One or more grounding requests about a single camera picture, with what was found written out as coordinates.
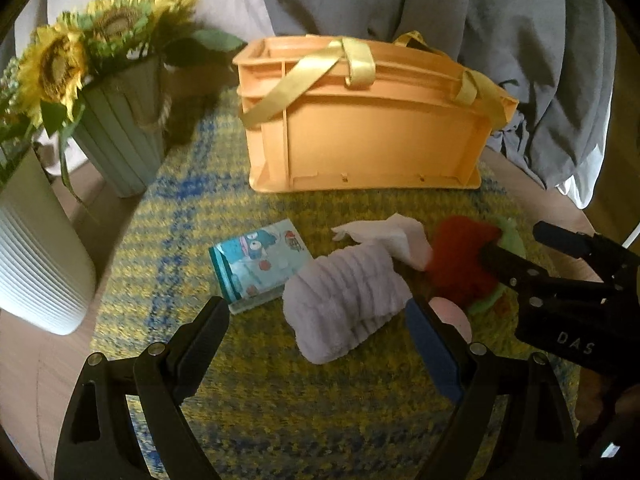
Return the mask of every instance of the flower pot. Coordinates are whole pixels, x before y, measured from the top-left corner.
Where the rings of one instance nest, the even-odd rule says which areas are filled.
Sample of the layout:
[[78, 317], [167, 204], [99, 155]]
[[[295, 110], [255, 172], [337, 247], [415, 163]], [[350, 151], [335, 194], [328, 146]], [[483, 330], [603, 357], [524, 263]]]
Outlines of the flower pot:
[[86, 108], [74, 139], [119, 197], [144, 192], [164, 159], [170, 101], [160, 69], [150, 56], [81, 91]]
[[0, 192], [0, 308], [66, 335], [94, 291], [94, 263], [29, 150]]

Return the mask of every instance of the table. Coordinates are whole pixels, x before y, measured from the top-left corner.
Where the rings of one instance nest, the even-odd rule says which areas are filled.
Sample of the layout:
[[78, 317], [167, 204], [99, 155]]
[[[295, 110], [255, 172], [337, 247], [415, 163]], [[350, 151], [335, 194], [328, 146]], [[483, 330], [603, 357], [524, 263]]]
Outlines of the table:
[[[451, 214], [514, 218], [527, 257], [552, 268], [531, 225], [484, 165], [482, 186], [471, 191], [253, 192], [237, 110], [235, 89], [227, 89], [200, 121], [193, 142], [169, 153], [114, 257], [94, 350], [121, 358], [168, 340], [219, 293], [208, 247], [287, 217], [314, 256], [340, 246], [332, 242], [332, 226], [357, 219], [399, 212], [432, 233]], [[399, 272], [414, 293], [425, 292], [423, 275], [405, 267]], [[532, 351], [513, 336], [512, 293], [471, 323], [474, 339], [498, 355]], [[573, 405], [577, 367], [551, 361]], [[130, 409], [151, 473], [162, 477], [137, 400]], [[300, 355], [282, 302], [273, 301], [232, 317], [198, 394], [182, 410], [223, 479], [410, 479], [446, 427], [452, 405], [425, 372], [403, 314], [347, 356], [316, 366]], [[489, 436], [495, 438], [498, 428], [494, 417]], [[483, 444], [477, 470], [491, 449], [489, 441]]]

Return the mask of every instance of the folded towel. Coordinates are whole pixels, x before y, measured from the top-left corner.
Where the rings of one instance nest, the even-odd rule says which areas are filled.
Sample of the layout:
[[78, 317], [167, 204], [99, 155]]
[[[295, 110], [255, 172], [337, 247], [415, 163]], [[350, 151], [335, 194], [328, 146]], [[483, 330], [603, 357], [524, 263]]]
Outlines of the folded towel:
[[380, 244], [338, 249], [286, 283], [284, 316], [314, 364], [345, 355], [400, 312], [412, 294]]

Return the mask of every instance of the wooden floor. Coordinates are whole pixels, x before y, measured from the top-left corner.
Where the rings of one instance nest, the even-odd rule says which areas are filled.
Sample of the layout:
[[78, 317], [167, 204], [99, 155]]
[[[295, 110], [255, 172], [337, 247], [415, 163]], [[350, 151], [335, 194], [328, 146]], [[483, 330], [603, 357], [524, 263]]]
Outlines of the wooden floor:
[[[585, 213], [618, 243], [640, 222], [640, 54], [620, 26], [605, 158]], [[631, 250], [640, 254], [640, 237]]]
[[53, 478], [60, 427], [89, 353], [113, 248], [139, 200], [118, 199], [91, 164], [72, 179], [74, 189], [99, 220], [97, 224], [90, 218], [60, 182], [53, 184], [98, 274], [97, 294], [87, 316], [71, 335], [58, 336], [0, 312], [0, 423], [24, 461], [44, 480]]

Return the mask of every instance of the yellow ribbon handle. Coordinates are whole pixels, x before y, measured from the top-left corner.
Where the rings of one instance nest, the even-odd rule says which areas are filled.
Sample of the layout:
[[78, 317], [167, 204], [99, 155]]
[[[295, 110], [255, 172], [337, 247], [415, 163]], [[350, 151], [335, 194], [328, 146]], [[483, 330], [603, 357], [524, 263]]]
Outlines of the yellow ribbon handle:
[[369, 45], [355, 38], [338, 38], [300, 59], [257, 105], [241, 114], [244, 127], [253, 128], [285, 110], [343, 57], [349, 64], [348, 88], [366, 88], [376, 80], [376, 63]]
[[491, 121], [492, 130], [500, 130], [508, 121], [498, 88], [500, 87], [483, 73], [465, 68], [462, 73], [462, 85], [454, 101], [471, 106], [476, 97], [479, 97], [482, 110]]
[[431, 52], [432, 54], [438, 54], [438, 56], [449, 57], [445, 52], [427, 45], [427, 42], [424, 41], [422, 34], [420, 34], [420, 32], [418, 32], [417, 30], [412, 30], [411, 32], [406, 32], [404, 34], [401, 34], [394, 41], [394, 45], [407, 46], [411, 40], [414, 40], [420, 43], [427, 52]]
[[[417, 30], [412, 30], [411, 32], [406, 32], [400, 35], [394, 41], [394, 44], [407, 46], [411, 40], [417, 41], [432, 54], [438, 54], [439, 56], [449, 58], [449, 56], [447, 56], [443, 51], [427, 45], [422, 34]], [[502, 99], [498, 92], [498, 88], [499, 86], [483, 73], [465, 68], [462, 73], [460, 91], [454, 97], [454, 101], [465, 106], [471, 106], [476, 98], [479, 97], [481, 99], [482, 109], [489, 117], [492, 128], [494, 130], [500, 130], [507, 125], [507, 118], [504, 113], [504, 106], [502, 105]]]

